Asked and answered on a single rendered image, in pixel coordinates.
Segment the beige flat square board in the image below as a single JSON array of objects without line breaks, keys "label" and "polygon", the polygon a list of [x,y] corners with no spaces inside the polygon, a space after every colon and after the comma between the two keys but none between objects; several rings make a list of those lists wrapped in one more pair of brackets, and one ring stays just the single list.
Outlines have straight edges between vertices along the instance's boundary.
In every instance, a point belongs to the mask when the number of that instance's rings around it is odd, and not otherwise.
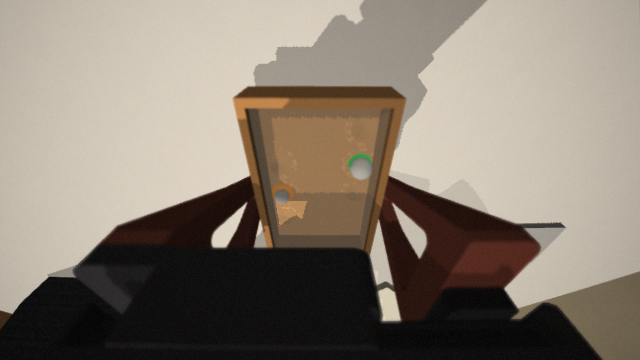
[{"label": "beige flat square board", "polygon": [[377,285],[377,288],[383,310],[382,321],[401,321],[395,298],[394,287],[387,282],[383,282]]}]

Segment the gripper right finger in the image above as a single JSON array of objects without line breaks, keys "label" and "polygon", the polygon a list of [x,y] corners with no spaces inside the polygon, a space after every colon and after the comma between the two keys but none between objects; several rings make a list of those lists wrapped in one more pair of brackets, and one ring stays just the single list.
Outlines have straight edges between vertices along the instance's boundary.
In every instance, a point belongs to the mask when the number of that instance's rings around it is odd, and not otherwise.
[{"label": "gripper right finger", "polygon": [[[424,231],[421,258],[393,205]],[[423,320],[445,290],[504,289],[541,250],[521,225],[391,176],[379,222],[401,321]]]}]

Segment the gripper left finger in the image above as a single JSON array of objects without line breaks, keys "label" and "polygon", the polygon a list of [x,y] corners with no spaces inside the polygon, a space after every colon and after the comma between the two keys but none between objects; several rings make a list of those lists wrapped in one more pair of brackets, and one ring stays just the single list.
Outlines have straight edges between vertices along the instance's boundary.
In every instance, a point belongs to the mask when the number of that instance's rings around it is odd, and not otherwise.
[{"label": "gripper left finger", "polygon": [[100,244],[213,247],[214,232],[246,205],[227,247],[254,248],[260,222],[251,177],[117,225]]}]

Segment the wooden ball-in-hole puzzle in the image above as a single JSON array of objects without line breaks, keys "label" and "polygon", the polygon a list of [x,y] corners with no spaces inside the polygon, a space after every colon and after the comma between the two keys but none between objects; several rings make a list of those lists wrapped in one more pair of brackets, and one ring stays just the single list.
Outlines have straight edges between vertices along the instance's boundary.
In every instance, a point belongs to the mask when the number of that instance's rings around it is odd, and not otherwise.
[{"label": "wooden ball-in-hole puzzle", "polygon": [[406,98],[387,86],[248,86],[233,103],[267,248],[370,256]]}]

